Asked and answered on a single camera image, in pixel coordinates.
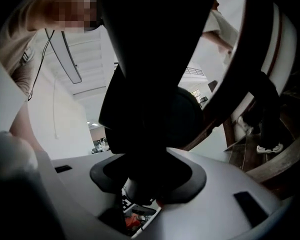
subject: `black pants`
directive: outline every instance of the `black pants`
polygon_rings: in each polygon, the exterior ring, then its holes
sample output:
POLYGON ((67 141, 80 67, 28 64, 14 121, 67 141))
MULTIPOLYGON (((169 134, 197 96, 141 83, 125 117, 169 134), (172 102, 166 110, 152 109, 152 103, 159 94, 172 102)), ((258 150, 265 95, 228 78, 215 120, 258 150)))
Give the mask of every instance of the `black pants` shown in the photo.
POLYGON ((279 143, 279 95, 274 84, 262 71, 254 73, 252 79, 252 82, 247 83, 248 91, 254 96, 256 106, 242 116, 243 121, 255 127, 262 120, 259 145, 272 149, 279 143))

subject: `sneaker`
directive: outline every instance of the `sneaker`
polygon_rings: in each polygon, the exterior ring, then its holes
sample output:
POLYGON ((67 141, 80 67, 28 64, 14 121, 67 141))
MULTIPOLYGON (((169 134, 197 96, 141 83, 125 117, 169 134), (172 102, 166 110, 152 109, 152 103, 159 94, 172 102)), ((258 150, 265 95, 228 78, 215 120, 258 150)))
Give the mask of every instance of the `sneaker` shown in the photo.
POLYGON ((247 124, 242 116, 239 116, 237 120, 237 124, 242 128, 242 130, 245 132, 246 135, 250 135, 254 128, 247 124))
POLYGON ((282 150, 284 150, 284 145, 282 145, 281 143, 279 143, 272 149, 267 149, 259 145, 256 147, 256 152, 258 154, 269 154, 269 153, 279 154, 282 150))

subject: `black cable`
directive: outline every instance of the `black cable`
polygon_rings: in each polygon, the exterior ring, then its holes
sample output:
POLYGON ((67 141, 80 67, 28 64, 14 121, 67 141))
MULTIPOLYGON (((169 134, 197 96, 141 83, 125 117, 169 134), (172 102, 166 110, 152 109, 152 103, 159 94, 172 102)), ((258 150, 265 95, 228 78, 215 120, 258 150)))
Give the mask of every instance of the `black cable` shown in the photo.
POLYGON ((51 40, 52 36, 54 35, 54 33, 55 33, 55 31, 52 32, 51 36, 49 37, 48 41, 46 42, 46 44, 45 44, 45 46, 44 46, 44 48, 43 48, 42 56, 41 56, 41 63, 40 63, 38 72, 37 72, 37 74, 36 74, 36 77, 35 77, 35 80, 34 80, 34 83, 33 83, 32 89, 31 89, 31 92, 30 92, 30 94, 29 94, 29 96, 28 96, 28 101, 30 101, 30 100, 32 99, 32 96, 33 96, 33 93, 34 93, 34 87, 35 87, 36 81, 37 81, 37 79, 38 79, 38 76, 39 76, 39 72, 40 72, 42 63, 44 62, 46 50, 47 50, 48 44, 50 43, 50 40, 51 40))

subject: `person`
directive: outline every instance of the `person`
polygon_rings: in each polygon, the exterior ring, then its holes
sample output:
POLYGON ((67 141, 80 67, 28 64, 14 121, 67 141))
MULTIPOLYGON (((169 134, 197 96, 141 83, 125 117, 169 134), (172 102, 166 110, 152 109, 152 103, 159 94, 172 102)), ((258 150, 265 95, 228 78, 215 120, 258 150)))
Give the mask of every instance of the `person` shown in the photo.
MULTIPOLYGON (((44 28, 71 32, 95 29, 99 24, 97 9, 97 0, 23 0, 8 17, 0 30, 0 62, 27 98, 34 80, 36 33, 44 28)), ((35 151, 44 152, 33 133, 27 101, 10 133, 26 140, 35 151)))
MULTIPOLYGON (((238 38, 238 31, 218 11, 218 6, 218 1, 214 0, 202 37, 218 46, 223 66, 227 67, 238 38)), ((237 123, 248 135, 262 118, 261 137, 256 151, 258 154, 278 154, 284 146, 279 142, 280 102, 276 87, 264 72, 258 71, 254 73, 253 81, 249 83, 248 88, 256 99, 257 106, 253 111, 240 116, 237 123)))

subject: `window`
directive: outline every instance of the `window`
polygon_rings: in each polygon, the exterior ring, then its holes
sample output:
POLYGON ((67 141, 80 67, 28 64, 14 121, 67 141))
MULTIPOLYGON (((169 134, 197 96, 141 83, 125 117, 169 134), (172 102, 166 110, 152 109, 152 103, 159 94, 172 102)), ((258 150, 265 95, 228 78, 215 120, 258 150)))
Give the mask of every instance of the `window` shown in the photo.
POLYGON ((198 101, 198 103, 200 103, 201 101, 201 94, 199 90, 195 90, 193 92, 191 92, 191 94, 196 98, 196 100, 198 101))

